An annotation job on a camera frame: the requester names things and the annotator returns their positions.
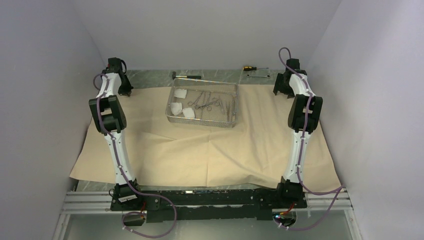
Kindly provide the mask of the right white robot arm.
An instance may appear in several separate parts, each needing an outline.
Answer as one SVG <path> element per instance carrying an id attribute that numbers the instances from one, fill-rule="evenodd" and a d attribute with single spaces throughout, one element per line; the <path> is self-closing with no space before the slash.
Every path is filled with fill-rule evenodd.
<path id="1" fill-rule="evenodd" d="M 303 164 L 312 133 L 317 129 L 323 98 L 313 93 L 305 70 L 300 68 L 297 58 L 285 62 L 284 73 L 279 73 L 273 87 L 274 95 L 282 93 L 292 98 L 287 125 L 292 130 L 292 149 L 287 167 L 277 185 L 276 203 L 287 208 L 303 199 Z"/>

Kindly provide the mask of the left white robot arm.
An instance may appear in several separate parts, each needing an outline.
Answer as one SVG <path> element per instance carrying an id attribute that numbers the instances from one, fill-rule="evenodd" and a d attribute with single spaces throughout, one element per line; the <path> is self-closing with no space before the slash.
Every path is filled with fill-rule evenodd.
<path id="1" fill-rule="evenodd" d="M 134 88 L 126 72 L 124 60 L 109 58 L 106 68 L 95 76 L 101 79 L 98 94 L 88 101 L 95 127 L 104 136 L 111 152 L 115 171 L 115 186 L 111 194 L 113 211 L 137 210 L 144 203 L 130 166 L 125 141 L 127 120 L 119 101 L 119 96 L 130 97 Z"/>

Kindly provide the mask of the beige cloth wrap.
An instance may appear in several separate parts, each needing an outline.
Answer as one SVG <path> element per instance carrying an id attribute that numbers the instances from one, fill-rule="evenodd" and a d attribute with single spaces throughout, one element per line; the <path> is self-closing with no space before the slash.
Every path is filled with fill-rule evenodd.
<path id="1" fill-rule="evenodd" d="M 119 96 L 127 119 L 130 166 L 143 186 L 215 187 L 255 184 L 275 188 L 288 164 L 293 98 L 274 95 L 271 85 L 240 85 L 233 128 L 171 123 L 166 116 L 170 87 L 137 89 Z M 303 183 L 327 192 L 341 183 L 319 125 L 305 151 Z M 92 121 L 70 177 L 115 184 L 111 152 Z"/>

